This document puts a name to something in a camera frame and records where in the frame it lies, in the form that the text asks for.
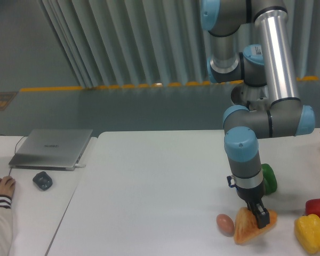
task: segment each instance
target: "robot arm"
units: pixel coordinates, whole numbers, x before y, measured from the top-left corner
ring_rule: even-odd
[[[213,56],[207,61],[210,80],[244,80],[240,98],[245,97],[245,104],[228,108],[223,117],[232,172],[228,182],[263,228],[270,220],[261,200],[264,183],[257,139],[309,134],[315,127],[312,108],[299,99],[285,25],[287,10],[282,0],[202,0],[201,20],[203,29],[214,37]],[[233,33],[250,22],[261,45],[235,54]],[[266,98],[266,104],[254,105],[255,111],[250,111],[253,95]]]

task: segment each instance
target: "toast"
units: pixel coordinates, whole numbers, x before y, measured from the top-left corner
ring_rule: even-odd
[[[268,210],[270,216],[270,224],[259,229],[255,216],[246,207],[242,207],[236,216],[234,241],[236,244],[243,244],[269,230],[271,230],[276,221],[277,213]]]

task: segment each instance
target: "black mouse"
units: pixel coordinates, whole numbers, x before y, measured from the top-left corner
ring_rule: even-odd
[[[47,190],[52,186],[52,179],[46,172],[40,172],[37,175],[34,176],[33,182],[37,184],[37,186],[41,190]]]

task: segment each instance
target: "laptop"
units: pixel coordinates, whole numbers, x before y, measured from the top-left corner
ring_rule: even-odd
[[[9,165],[18,169],[73,171],[91,133],[92,130],[35,129]]]

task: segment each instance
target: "egg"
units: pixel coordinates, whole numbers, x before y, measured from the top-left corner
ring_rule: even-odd
[[[232,235],[235,231],[233,220],[226,214],[219,214],[216,218],[218,227],[228,235]]]

